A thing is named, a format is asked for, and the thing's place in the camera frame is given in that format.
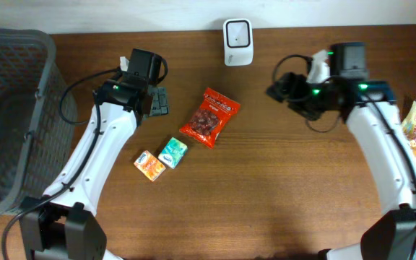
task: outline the white plug device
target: white plug device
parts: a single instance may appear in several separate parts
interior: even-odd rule
[[[222,26],[224,32],[224,63],[243,66],[253,61],[253,31],[248,19],[228,19]]]

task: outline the orange box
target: orange box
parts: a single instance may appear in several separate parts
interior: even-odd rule
[[[166,169],[149,151],[144,151],[134,162],[134,165],[151,181],[155,181]]]

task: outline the red snack bag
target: red snack bag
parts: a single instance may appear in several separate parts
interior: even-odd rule
[[[230,117],[238,112],[240,104],[210,88],[205,90],[203,97],[200,108],[179,131],[213,148],[217,136]]]

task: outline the white wall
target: white wall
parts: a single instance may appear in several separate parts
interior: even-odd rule
[[[0,27],[47,33],[416,24],[416,0],[0,0]]]

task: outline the small candy box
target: small candy box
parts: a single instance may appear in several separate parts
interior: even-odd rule
[[[149,151],[144,151],[141,156],[137,158],[136,162],[134,162],[134,165],[151,181],[155,181],[166,169],[165,166]]]
[[[165,149],[158,155],[158,159],[174,169],[186,152],[187,145],[172,137]]]

